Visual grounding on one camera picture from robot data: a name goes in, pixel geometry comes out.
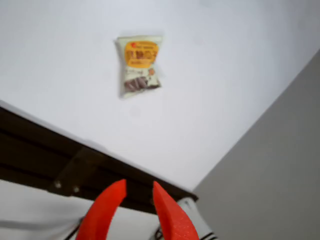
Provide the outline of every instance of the packaging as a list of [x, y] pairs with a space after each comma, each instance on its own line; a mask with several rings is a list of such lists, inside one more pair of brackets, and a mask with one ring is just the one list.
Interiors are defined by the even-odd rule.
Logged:
[[161, 87], [154, 63], [162, 42], [161, 36], [128, 36], [116, 40], [125, 68], [123, 97]]

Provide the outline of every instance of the yellow label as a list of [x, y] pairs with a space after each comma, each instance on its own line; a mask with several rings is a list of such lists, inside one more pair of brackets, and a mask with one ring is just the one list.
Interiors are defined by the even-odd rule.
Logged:
[[156, 60], [159, 47], [152, 41], [131, 41], [124, 49], [125, 62], [129, 67], [149, 68]]

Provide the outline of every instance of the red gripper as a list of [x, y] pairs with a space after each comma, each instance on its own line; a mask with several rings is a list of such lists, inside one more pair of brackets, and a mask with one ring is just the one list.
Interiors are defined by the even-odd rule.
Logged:
[[188, 215], [156, 181], [153, 183], [153, 202], [165, 240], [199, 240]]
[[[105, 189], [83, 219], [76, 240], [106, 240], [112, 218], [125, 197], [124, 179]], [[199, 240], [188, 215], [157, 182], [153, 184], [153, 201], [165, 240]]]
[[83, 219], [76, 240], [106, 240], [111, 220], [126, 194], [125, 179], [105, 189]]

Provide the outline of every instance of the gray wall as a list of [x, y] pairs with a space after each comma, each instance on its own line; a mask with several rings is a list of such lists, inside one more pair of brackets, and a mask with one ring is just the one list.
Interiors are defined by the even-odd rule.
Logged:
[[320, 52], [195, 192], [222, 240], [320, 239]]

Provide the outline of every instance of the screw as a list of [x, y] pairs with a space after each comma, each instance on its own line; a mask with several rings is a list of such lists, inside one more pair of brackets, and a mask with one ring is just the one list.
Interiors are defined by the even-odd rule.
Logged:
[[60, 181], [55, 181], [55, 182], [54, 182], [54, 186], [55, 186], [57, 189], [60, 189], [60, 188], [62, 187]]
[[74, 186], [74, 187], [73, 187], [73, 191], [74, 191], [75, 193], [78, 193], [78, 192], [80, 191], [80, 189], [79, 189], [78, 186]]

